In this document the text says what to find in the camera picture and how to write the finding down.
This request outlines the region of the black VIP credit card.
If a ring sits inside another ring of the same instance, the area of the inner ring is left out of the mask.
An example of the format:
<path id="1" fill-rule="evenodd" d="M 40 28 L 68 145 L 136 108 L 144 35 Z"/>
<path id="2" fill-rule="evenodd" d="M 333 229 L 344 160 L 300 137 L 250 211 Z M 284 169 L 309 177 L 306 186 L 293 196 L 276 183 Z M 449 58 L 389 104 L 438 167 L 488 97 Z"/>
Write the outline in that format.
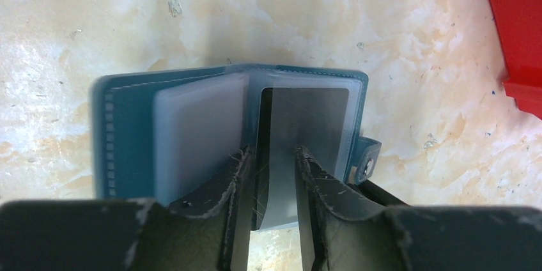
<path id="1" fill-rule="evenodd" d="M 346 88 L 265 88 L 261 93 L 253 228 L 297 221 L 295 152 L 304 146 L 332 176 L 345 173 Z"/>

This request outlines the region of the teal card holder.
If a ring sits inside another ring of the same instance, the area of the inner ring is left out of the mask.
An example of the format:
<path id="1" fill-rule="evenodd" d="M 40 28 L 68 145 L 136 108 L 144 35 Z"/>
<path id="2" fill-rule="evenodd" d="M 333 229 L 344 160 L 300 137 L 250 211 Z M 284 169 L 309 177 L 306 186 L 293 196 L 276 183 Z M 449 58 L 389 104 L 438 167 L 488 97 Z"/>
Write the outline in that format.
<path id="1" fill-rule="evenodd" d="M 265 88 L 348 89 L 348 156 L 343 177 L 335 178 L 362 183 L 372 175 L 382 145 L 360 129 L 364 72 L 246 63 L 99 78 L 91 89 L 97 197 L 152 197 L 166 206 L 243 147 L 256 161 Z"/>

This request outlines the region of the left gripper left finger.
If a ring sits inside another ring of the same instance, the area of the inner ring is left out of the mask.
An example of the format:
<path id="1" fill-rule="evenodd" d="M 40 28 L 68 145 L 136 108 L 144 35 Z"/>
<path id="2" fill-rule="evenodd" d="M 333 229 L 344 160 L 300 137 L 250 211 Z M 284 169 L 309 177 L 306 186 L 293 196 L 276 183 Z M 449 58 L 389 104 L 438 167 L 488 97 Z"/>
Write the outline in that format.
<path id="1" fill-rule="evenodd" d="M 164 206 L 150 198 L 23 200 L 1 207 L 2 270 L 245 270 L 254 154 Z"/>

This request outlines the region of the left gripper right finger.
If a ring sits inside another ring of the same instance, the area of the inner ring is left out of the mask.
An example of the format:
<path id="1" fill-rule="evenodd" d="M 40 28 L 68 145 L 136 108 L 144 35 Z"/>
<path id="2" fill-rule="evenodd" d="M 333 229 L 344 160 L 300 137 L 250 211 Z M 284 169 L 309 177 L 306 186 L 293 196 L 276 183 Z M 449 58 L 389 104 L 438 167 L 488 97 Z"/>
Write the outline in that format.
<path id="1" fill-rule="evenodd" d="M 328 174 L 303 146 L 295 181 L 304 270 L 540 270 L 541 211 L 409 206 Z"/>

